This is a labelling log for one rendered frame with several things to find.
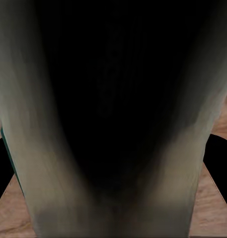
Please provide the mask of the gym shoe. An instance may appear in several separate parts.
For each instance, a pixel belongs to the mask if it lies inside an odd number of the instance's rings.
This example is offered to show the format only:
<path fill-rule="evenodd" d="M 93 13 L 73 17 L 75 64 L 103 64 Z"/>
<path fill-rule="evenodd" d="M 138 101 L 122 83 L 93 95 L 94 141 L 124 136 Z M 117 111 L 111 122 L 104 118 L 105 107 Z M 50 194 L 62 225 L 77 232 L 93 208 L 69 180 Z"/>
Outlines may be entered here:
<path fill-rule="evenodd" d="M 227 96 L 227 0 L 0 0 L 0 125 L 37 238 L 188 238 Z"/>

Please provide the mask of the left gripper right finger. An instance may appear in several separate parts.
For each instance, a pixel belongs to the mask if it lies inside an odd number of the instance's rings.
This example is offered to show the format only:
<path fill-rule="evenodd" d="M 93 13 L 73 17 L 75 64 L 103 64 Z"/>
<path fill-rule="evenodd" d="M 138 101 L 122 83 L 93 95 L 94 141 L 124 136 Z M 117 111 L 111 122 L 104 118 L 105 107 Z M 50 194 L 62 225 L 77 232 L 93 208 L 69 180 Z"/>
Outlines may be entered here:
<path fill-rule="evenodd" d="M 227 203 L 227 140 L 210 134 L 203 161 Z"/>

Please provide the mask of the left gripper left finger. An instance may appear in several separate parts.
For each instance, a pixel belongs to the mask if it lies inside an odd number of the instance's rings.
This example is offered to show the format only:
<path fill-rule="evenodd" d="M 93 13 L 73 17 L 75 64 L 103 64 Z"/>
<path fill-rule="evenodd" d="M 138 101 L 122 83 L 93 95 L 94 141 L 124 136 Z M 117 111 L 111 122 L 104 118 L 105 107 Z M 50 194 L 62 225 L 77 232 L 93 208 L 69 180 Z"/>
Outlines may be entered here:
<path fill-rule="evenodd" d="M 3 139 L 0 139 L 0 198 L 14 175 Z"/>

